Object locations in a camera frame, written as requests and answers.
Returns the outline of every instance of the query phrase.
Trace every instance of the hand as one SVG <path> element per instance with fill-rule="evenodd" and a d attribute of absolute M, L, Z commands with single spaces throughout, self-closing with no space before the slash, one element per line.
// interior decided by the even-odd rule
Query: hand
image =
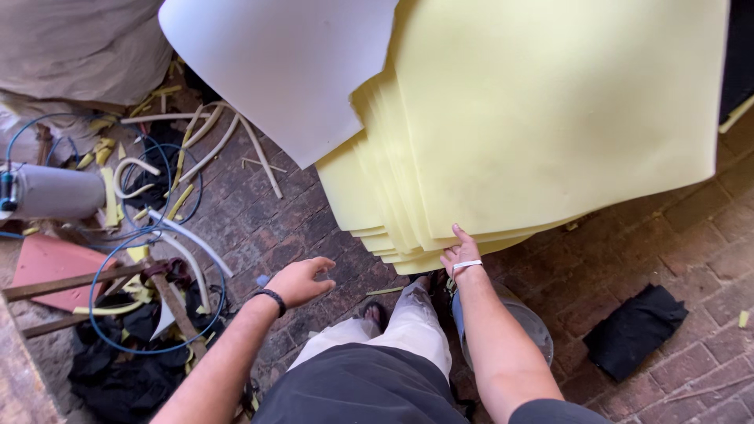
<path fill-rule="evenodd" d="M 455 277 L 458 277 L 458 275 L 461 274 L 464 268 L 459 268 L 456 272 L 456 275 L 453 275 L 453 266 L 456 263 L 461 262 L 467 262 L 470 260 L 480 260 L 482 257 L 479 255 L 479 249 L 477 248 L 477 243 L 474 241 L 474 239 L 466 234 L 466 231 L 462 230 L 458 224 L 453 224 L 453 234 L 455 234 L 456 237 L 458 237 L 459 240 L 461 240 L 460 246 L 453 246 L 448 247 L 443 252 L 443 255 L 440 255 L 440 262 L 443 263 L 445 266 L 445 270 L 448 272 L 448 275 Z"/>
<path fill-rule="evenodd" d="M 287 308 L 296 308 L 335 288 L 333 280 L 314 280 L 317 274 L 334 266 L 335 262 L 326 257 L 294 262 L 277 273 L 265 288 L 277 293 Z"/>

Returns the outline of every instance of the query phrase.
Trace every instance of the white pants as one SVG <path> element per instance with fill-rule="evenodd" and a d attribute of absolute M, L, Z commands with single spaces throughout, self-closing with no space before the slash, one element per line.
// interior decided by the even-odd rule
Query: white pants
<path fill-rule="evenodd" d="M 333 346 L 346 343 L 403 349 L 437 365 L 446 379 L 450 374 L 448 339 L 437 322 L 429 294 L 418 281 L 403 289 L 384 334 L 379 333 L 379 327 L 373 320 L 347 319 L 312 337 L 289 370 Z"/>

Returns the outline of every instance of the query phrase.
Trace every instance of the brick floor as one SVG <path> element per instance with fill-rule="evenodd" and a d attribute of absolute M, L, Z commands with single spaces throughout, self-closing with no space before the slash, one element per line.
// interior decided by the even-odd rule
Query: brick floor
<path fill-rule="evenodd" d="M 217 127 L 230 119 L 225 113 Z M 212 131 L 194 154 L 209 152 L 223 131 Z M 737 316 L 754 312 L 753 134 L 749 113 L 720 137 L 711 180 L 599 210 L 570 232 L 552 229 L 483 258 L 495 284 L 510 288 L 546 322 L 555 343 L 553 375 L 568 400 L 615 422 L 752 422 L 754 334 L 737 327 Z M 291 261 L 322 255 L 338 264 L 329 275 L 338 282 L 333 292 L 289 311 L 273 327 L 253 368 L 264 392 L 310 331 L 352 316 L 371 300 L 366 292 L 407 281 L 339 231 L 314 167 L 300 170 L 269 139 L 262 144 L 269 161 L 288 170 L 275 171 L 284 199 L 259 167 L 240 167 L 241 156 L 256 153 L 237 131 L 206 168 L 204 198 L 187 227 L 236 271 L 228 281 L 236 306 L 257 290 L 257 276 Z M 217 281 L 210 258 L 194 253 L 208 281 Z M 671 340 L 616 384 L 588 361 L 581 338 L 649 282 L 684 300 L 691 313 Z M 379 300 L 391 309 L 397 296 Z M 452 321 L 440 315 L 452 347 L 451 380 L 461 396 L 478 400 Z M 751 380 L 717 392 L 667 401 L 750 374 Z M 491 422 L 483 407 L 474 422 Z"/>

